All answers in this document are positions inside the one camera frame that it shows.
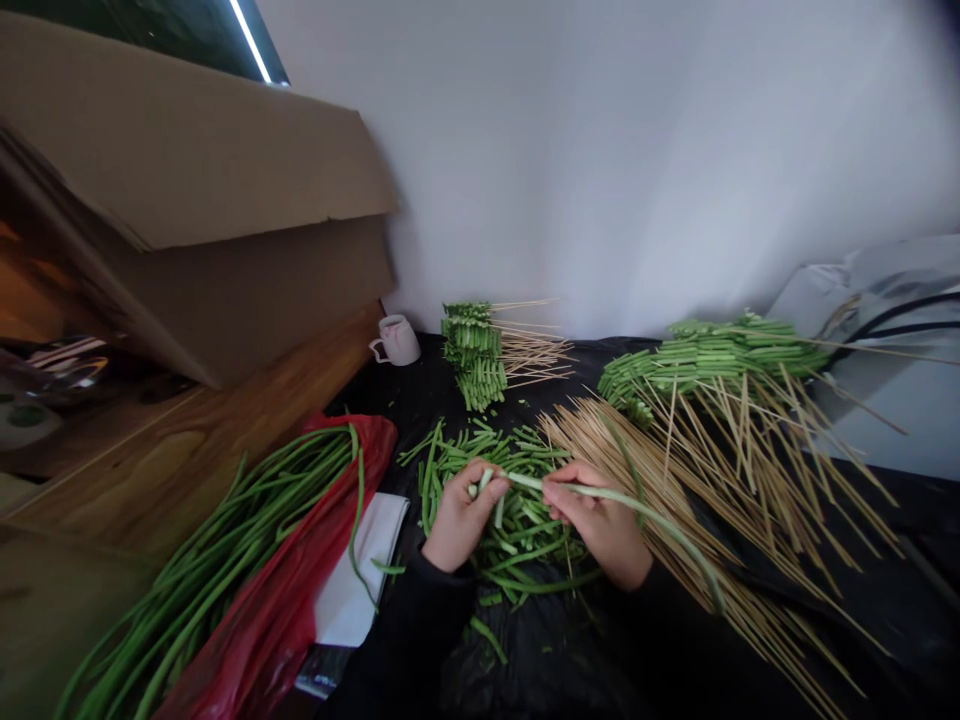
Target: person's left hand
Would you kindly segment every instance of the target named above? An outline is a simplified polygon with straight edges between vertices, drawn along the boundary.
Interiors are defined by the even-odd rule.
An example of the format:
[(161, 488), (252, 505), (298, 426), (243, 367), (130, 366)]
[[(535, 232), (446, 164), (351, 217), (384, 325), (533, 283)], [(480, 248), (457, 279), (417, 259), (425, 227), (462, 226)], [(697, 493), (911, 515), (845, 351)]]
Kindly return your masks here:
[[(493, 479), (476, 499), (471, 499), (469, 486), (480, 482), (487, 468), (493, 470)], [(490, 512), (510, 489), (509, 480), (496, 476), (499, 470), (483, 458), (474, 458), (447, 482), (430, 537), (420, 551), (431, 565), (453, 573), (470, 558), (480, 543)]]

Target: light strip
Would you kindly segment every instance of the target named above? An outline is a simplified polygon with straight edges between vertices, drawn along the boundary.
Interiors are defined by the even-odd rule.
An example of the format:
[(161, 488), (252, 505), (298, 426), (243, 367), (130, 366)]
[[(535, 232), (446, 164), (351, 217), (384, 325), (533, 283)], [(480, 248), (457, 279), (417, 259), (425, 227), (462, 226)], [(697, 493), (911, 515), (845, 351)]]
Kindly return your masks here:
[(247, 26), (247, 19), (243, 16), (243, 10), (240, 9), (240, 4), (237, 2), (237, 0), (230, 0), (230, 6), (233, 8), (233, 12), (237, 16), (237, 20), (240, 22), (240, 29), (243, 30), (243, 36), (247, 39), (247, 45), (250, 46), (250, 52), (253, 53), (253, 59), (257, 61), (257, 67), (260, 68), (260, 74), (263, 75), (263, 81), (272, 83), (273, 80), (270, 79), (270, 73), (267, 72), (267, 66), (263, 64), (263, 58), (260, 57), (260, 50), (257, 49), (257, 44), (253, 41), (253, 35), (250, 34), (250, 28)]

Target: white wall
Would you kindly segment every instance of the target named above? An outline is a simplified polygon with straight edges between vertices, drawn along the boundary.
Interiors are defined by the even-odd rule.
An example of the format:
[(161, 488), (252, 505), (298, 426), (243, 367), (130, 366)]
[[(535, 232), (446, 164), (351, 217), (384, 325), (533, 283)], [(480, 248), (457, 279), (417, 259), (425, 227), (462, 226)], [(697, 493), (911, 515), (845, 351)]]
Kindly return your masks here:
[(922, 3), (258, 3), (294, 89), (381, 144), (385, 304), (429, 330), (444, 301), (561, 296), (571, 337), (662, 335), (960, 223), (960, 60)]

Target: red plastic bag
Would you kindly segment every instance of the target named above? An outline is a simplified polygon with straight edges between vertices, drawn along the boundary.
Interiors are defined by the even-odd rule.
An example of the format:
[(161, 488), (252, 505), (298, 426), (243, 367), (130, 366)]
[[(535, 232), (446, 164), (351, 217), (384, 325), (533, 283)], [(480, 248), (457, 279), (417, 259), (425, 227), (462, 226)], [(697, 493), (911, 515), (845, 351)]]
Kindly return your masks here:
[[(352, 423), (363, 448), (364, 511), (386, 473), (397, 429), (379, 416), (310, 418), (304, 433)], [(262, 720), (293, 687), (317, 637), (314, 601), (350, 541), (357, 460), (234, 600), (213, 636), (157, 711), (156, 720)]]

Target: black sleeve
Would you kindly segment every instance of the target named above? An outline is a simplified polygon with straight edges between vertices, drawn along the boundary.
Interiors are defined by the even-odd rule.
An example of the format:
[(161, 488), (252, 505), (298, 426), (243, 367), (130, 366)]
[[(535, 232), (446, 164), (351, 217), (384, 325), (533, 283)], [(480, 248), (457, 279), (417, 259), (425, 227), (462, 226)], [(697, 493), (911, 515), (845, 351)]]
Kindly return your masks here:
[(468, 566), (449, 575), (418, 550), (316, 717), (376, 720), (435, 714), (440, 667), (460, 640), (475, 597)]
[(777, 668), (659, 562), (617, 610), (637, 648), (637, 684), (659, 716), (815, 717)]

